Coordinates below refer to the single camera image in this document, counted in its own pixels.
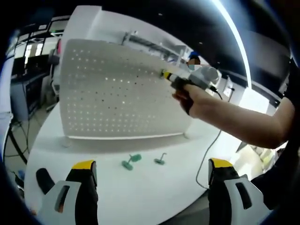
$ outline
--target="black sleeve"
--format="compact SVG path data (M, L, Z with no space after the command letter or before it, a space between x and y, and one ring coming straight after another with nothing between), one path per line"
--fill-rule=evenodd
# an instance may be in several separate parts
M285 91L285 97L288 98L297 109L299 109L300 106L299 91L300 91L300 70L297 67L294 60L292 59L290 63L289 83Z

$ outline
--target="face mask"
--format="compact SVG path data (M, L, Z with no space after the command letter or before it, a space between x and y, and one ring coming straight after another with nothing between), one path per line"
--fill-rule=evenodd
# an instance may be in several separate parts
M188 65L188 68L190 70L198 70L201 67L201 65Z

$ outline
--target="white pegboard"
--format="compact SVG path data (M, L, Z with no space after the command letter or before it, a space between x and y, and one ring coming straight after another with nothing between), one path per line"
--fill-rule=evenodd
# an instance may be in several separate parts
M188 73L159 57L104 41L71 39L61 64L60 113L72 138L122 139L184 133L191 123L162 69Z

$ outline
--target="white table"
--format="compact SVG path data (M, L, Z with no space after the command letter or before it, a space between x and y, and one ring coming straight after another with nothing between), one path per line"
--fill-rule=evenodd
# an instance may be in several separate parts
M195 177L218 129L194 120L187 133L189 139L179 135L119 141L73 140L66 148L62 145L64 134L57 104L41 127L30 152L25 176L26 204L36 211L42 205L43 193L36 180L39 168L46 168L57 182L65 180L75 163L94 159L97 162L99 224L162 223L188 207L205 191L197 185ZM216 141L207 158L228 157L236 150L226 151L232 147ZM153 160L164 152L167 153L166 164L155 164ZM121 161L136 153L141 154L142 160L133 163L132 171L124 169ZM198 181L207 185L207 179L208 163L205 160Z

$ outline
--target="person's hand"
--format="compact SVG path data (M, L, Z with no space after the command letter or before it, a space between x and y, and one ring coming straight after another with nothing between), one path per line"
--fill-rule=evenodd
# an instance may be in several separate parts
M207 103L207 100L212 99L213 97L209 95L206 91L202 90L201 88L187 84L183 88L189 94L189 97L193 100L193 105L190 108L188 114L193 118L198 118L199 112L202 109L203 104ZM188 96L182 91L176 91L172 94L173 98L179 101L181 107L185 110L185 102L188 99Z

